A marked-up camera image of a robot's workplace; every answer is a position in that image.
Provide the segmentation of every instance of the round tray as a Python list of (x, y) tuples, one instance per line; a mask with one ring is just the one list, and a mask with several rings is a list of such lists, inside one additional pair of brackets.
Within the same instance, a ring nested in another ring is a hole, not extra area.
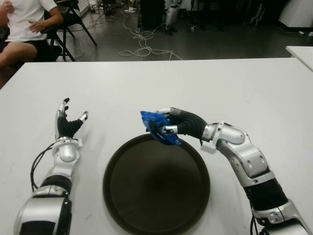
[(103, 179), (103, 195), (114, 220), (136, 235), (178, 235), (205, 211), (210, 180), (199, 153), (162, 145), (150, 134), (121, 146)]

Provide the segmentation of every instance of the robotic arm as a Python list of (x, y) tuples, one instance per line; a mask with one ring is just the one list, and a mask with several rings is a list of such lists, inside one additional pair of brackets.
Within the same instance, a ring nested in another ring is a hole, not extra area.
[(173, 27), (173, 24), (176, 22), (179, 5), (181, 5), (182, 0), (171, 0), (171, 6), (166, 12), (166, 23), (165, 23), (165, 32), (171, 34), (171, 31), (176, 32), (176, 29)]
[(71, 223), (71, 201), (74, 167), (80, 158), (81, 140), (74, 134), (88, 118), (88, 112), (68, 121), (65, 111), (69, 98), (59, 106), (55, 118), (55, 140), (52, 147), (54, 166), (41, 186), (22, 207), (16, 220), (16, 235), (68, 235)]
[(201, 149), (211, 154), (219, 150), (229, 160), (252, 206), (260, 235), (313, 235), (294, 203), (288, 199), (270, 169), (264, 154), (248, 134), (223, 121), (207, 124), (201, 117), (176, 108), (157, 111), (173, 124), (162, 126), (165, 134), (186, 134), (201, 141)]

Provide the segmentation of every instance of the blue wrapper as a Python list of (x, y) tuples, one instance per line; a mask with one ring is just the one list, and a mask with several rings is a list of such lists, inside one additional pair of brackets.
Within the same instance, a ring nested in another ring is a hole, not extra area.
[[(143, 124), (147, 127), (153, 138), (162, 144), (182, 145), (177, 135), (163, 134), (158, 131), (161, 126), (172, 125), (164, 114), (141, 111)], [(151, 129), (150, 123), (154, 121), (154, 130)]]

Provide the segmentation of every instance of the person's arm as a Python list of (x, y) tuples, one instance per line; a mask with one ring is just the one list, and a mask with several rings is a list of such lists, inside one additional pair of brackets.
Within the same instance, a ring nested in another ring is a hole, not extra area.
[(30, 31), (33, 33), (38, 33), (45, 28), (59, 25), (63, 23), (63, 17), (57, 7), (54, 7), (52, 10), (49, 11), (50, 18), (44, 21), (28, 21), (31, 25), (29, 26)]
[(6, 26), (9, 22), (8, 13), (13, 13), (15, 10), (12, 3), (8, 0), (4, 1), (0, 6), (0, 26)]

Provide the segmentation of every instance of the white t-shirt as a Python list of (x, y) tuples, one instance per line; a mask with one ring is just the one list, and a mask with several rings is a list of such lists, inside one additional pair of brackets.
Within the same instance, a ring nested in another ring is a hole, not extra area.
[(46, 34), (32, 33), (28, 21), (43, 21), (44, 12), (52, 10), (57, 5), (53, 0), (10, 0), (15, 7), (12, 14), (8, 14), (10, 35), (7, 42), (25, 42), (45, 40)]

